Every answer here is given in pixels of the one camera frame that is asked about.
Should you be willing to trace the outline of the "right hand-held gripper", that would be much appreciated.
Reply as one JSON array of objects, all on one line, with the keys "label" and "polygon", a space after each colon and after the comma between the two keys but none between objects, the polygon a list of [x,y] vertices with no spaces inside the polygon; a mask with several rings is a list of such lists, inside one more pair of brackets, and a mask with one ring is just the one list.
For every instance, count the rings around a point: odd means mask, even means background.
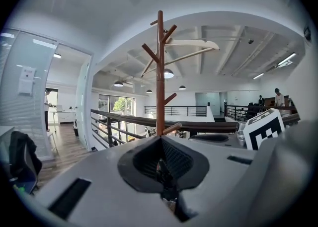
[{"label": "right hand-held gripper", "polygon": [[246,149],[247,147],[248,150],[256,151],[264,140],[276,138],[284,131],[285,126],[280,111],[270,108],[246,122],[238,122],[236,131],[238,139],[234,138],[234,133],[200,133],[196,135],[197,138],[189,140],[226,148]]}]

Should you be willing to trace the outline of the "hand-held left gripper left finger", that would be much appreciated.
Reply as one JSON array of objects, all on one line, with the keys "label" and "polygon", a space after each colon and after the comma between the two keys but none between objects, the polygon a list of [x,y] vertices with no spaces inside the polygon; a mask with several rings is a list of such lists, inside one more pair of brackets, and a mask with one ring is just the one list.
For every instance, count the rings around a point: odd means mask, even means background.
[{"label": "hand-held left gripper left finger", "polygon": [[179,227],[156,179],[162,158],[159,137],[94,152],[50,180],[35,198],[76,227]]}]

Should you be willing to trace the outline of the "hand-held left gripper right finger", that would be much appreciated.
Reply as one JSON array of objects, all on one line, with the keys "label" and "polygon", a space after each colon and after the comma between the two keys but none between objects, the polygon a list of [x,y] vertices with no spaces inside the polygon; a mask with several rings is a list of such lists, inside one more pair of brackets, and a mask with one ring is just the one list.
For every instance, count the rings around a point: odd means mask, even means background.
[{"label": "hand-held left gripper right finger", "polygon": [[256,153],[204,141],[164,137],[164,163],[178,191],[175,213],[160,227],[242,227],[248,196],[239,183]]}]

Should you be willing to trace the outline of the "brown wooden coat stand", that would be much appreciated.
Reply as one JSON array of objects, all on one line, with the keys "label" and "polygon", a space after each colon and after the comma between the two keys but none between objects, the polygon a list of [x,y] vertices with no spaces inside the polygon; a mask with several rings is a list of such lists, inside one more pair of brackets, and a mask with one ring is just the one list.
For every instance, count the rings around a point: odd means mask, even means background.
[{"label": "brown wooden coat stand", "polygon": [[158,11],[157,20],[151,25],[157,25],[157,52],[154,53],[147,44],[143,44],[142,48],[151,57],[152,61],[156,63],[156,97],[157,97],[157,120],[156,132],[158,136],[166,135],[170,132],[176,131],[182,127],[181,123],[176,123],[168,128],[165,127],[165,105],[173,100],[177,94],[173,93],[168,98],[165,98],[164,91],[164,46],[169,36],[177,28],[173,25],[166,33],[164,32],[163,11]]}]

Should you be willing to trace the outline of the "dark railing with wooden handrail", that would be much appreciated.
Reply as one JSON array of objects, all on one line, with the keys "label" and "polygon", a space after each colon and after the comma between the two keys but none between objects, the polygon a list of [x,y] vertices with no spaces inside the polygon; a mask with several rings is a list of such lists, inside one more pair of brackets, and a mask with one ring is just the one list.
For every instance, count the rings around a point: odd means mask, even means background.
[{"label": "dark railing with wooden handrail", "polygon": [[[298,114],[292,114],[287,117],[282,117],[283,124],[290,125],[295,121],[299,121]],[[189,121],[165,121],[165,127],[168,128],[176,123],[181,123],[182,127],[178,130],[189,132],[204,132],[204,133],[232,133],[236,132],[238,122],[189,122]]]}]

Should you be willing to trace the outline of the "black metal balcony railing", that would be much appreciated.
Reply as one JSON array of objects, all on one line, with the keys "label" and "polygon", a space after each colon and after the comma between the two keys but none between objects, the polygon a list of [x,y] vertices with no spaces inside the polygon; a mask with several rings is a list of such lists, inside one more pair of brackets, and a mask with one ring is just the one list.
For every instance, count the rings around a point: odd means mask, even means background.
[{"label": "black metal balcony railing", "polygon": [[[165,115],[169,116],[207,116],[206,106],[165,106],[164,111]],[[155,115],[157,113],[157,107],[145,105],[144,113]]]}]

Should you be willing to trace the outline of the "white office counter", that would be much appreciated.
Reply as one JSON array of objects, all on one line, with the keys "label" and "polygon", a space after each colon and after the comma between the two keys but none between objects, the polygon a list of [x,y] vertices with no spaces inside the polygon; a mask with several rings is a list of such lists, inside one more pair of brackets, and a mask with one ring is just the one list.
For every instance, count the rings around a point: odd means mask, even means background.
[{"label": "white office counter", "polygon": [[69,111],[49,111],[49,124],[73,123],[76,119],[76,112]]}]

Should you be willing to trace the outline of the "pale wooden clothes hanger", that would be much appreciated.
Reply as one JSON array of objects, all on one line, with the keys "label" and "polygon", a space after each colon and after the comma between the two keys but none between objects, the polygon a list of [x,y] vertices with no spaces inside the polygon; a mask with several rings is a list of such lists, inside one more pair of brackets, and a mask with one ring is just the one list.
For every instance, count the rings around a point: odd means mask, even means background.
[{"label": "pale wooden clothes hanger", "polygon": [[159,42],[159,46],[157,47],[157,53],[155,54],[149,47],[147,44],[143,44],[142,48],[150,55],[151,57],[151,61],[149,62],[148,65],[146,65],[146,67],[144,68],[141,77],[143,77],[145,74],[148,74],[150,72],[153,72],[155,69],[150,70],[150,66],[153,62],[155,63],[159,63],[160,57],[161,55],[159,54],[160,52],[160,47],[165,47],[165,45],[167,46],[191,46],[191,47],[198,47],[200,48],[199,51],[187,54],[185,56],[179,57],[177,59],[174,59],[172,61],[166,62],[164,65],[170,65],[173,63],[176,63],[178,61],[205,53],[205,52],[210,52],[210,51],[219,51],[220,48],[219,46],[212,41],[203,41],[203,40],[174,40],[171,37],[168,38],[167,43],[162,43]]}]

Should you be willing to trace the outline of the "grey chair with blue seat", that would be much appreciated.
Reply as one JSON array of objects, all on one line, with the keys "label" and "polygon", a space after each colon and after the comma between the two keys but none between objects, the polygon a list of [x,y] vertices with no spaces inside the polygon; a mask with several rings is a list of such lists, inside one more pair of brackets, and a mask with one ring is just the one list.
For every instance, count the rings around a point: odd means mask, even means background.
[{"label": "grey chair with blue seat", "polygon": [[10,162],[10,173],[12,175],[10,182],[15,188],[24,187],[25,192],[31,195],[35,189],[38,189],[38,173],[27,144],[19,151],[15,161]]}]

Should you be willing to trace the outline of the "black jacket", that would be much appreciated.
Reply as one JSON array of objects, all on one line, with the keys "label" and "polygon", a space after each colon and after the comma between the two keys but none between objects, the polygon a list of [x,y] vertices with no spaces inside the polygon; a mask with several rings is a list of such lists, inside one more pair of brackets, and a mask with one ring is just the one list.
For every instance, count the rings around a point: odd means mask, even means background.
[{"label": "black jacket", "polygon": [[19,131],[13,131],[10,136],[9,144],[9,164],[10,173],[14,177],[18,177],[19,174],[26,168],[24,162],[25,149],[28,150],[29,156],[35,170],[36,175],[39,174],[42,168],[42,162],[36,155],[36,148],[34,141],[25,133]]}]

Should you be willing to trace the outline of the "frosted glass partition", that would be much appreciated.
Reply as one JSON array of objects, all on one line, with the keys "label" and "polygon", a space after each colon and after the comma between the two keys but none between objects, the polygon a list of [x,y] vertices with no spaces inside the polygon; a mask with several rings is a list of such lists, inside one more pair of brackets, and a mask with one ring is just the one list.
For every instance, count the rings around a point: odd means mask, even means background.
[{"label": "frosted glass partition", "polygon": [[[40,160],[52,160],[44,115],[48,71],[57,47],[55,41],[20,30],[0,32],[0,125],[27,134],[37,146]],[[19,94],[23,66],[36,69],[32,95]]]}]

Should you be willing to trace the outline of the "white paper notice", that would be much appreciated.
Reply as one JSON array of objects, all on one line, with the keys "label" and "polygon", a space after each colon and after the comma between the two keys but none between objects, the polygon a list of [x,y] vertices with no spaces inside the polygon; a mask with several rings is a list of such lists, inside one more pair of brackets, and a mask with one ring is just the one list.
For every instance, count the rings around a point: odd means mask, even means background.
[{"label": "white paper notice", "polygon": [[36,69],[23,66],[18,83],[18,93],[32,95]]}]

